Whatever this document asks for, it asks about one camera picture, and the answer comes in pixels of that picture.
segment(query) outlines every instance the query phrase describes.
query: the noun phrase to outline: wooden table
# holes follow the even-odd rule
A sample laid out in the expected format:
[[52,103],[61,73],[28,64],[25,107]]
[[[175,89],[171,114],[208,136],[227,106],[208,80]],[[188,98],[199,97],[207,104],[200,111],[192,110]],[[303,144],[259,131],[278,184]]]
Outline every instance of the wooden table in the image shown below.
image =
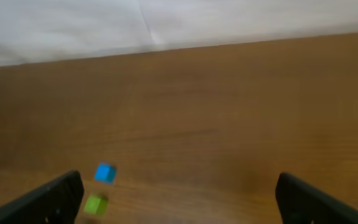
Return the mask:
[[282,171],[358,209],[358,34],[0,67],[0,205],[70,169],[102,223],[281,223]]

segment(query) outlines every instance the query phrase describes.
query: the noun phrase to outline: white backdrop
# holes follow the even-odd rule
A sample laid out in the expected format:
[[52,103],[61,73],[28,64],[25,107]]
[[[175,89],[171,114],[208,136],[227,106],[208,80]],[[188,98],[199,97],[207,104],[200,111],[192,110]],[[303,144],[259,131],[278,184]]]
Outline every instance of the white backdrop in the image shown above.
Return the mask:
[[0,0],[0,65],[358,31],[358,0]]

